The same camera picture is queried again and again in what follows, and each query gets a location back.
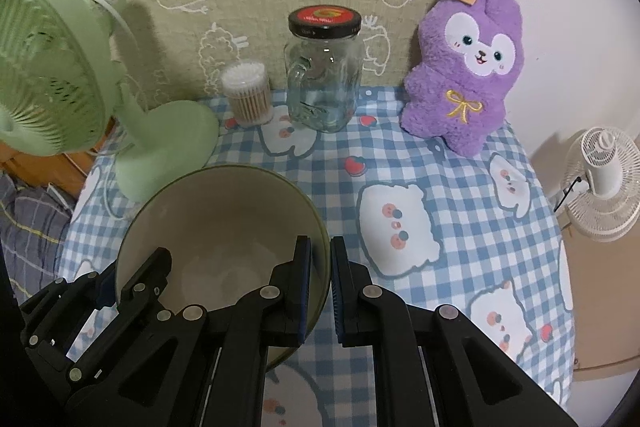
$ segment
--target green fan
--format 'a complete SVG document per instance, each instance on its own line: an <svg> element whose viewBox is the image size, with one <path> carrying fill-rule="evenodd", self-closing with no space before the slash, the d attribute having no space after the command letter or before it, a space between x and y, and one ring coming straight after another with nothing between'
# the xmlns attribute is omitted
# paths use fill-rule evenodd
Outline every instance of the green fan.
<svg viewBox="0 0 640 427"><path fill-rule="evenodd" d="M130 144L116 155L116 181L142 202L207 162L219 124L198 102L138 105L109 46L125 4L0 0L0 139L39 156L85 150L113 114Z"/></svg>

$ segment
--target glass jar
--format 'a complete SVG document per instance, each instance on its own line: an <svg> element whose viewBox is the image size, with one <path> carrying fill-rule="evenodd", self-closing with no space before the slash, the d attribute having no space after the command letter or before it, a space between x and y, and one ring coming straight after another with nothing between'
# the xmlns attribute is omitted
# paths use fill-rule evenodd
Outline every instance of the glass jar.
<svg viewBox="0 0 640 427"><path fill-rule="evenodd" d="M289 15L284 47L287 106L292 121L340 131L355 113L362 76L362 19L341 6L307 6Z"/></svg>

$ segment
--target cotton swab container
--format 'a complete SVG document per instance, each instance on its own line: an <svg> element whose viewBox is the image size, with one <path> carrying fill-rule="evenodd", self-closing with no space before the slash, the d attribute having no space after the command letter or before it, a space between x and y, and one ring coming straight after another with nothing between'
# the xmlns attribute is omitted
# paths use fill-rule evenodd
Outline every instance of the cotton swab container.
<svg viewBox="0 0 640 427"><path fill-rule="evenodd" d="M226 68L222 92L229 100L236 121L242 127L267 123L273 118L267 69L254 60L243 60Z"/></svg>

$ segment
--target white fan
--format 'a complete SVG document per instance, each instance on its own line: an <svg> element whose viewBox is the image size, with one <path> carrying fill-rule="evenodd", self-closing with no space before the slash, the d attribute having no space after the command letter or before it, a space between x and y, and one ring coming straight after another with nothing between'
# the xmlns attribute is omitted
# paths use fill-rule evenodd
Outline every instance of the white fan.
<svg viewBox="0 0 640 427"><path fill-rule="evenodd" d="M615 241L638 220L640 151L614 127L593 127L569 149L562 186L580 176L590 190L566 204L572 225L594 241Z"/></svg>

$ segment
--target black jar lid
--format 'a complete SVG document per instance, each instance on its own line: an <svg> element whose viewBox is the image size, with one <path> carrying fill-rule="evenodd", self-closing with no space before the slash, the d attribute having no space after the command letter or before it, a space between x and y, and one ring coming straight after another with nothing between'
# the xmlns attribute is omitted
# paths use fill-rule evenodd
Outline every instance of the black jar lid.
<svg viewBox="0 0 640 427"><path fill-rule="evenodd" d="M289 30L308 39L341 39L360 31L362 17L344 6L305 6L289 14Z"/></svg>

